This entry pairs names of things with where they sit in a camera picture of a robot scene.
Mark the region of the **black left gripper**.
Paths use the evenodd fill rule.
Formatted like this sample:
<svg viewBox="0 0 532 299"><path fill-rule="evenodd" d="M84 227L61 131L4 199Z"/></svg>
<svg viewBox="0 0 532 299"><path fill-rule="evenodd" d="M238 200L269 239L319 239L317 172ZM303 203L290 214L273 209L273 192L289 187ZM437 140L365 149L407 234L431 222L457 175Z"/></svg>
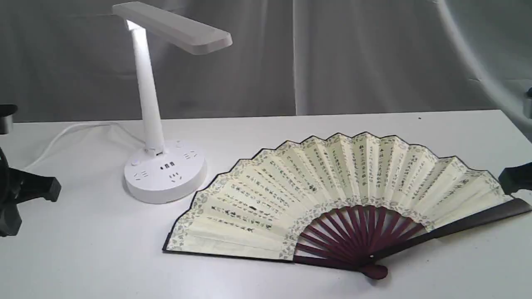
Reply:
<svg viewBox="0 0 532 299"><path fill-rule="evenodd" d="M56 202L62 187L55 177L9 168L2 148L0 158L0 236L16 236L22 224L16 204L38 198Z"/></svg>

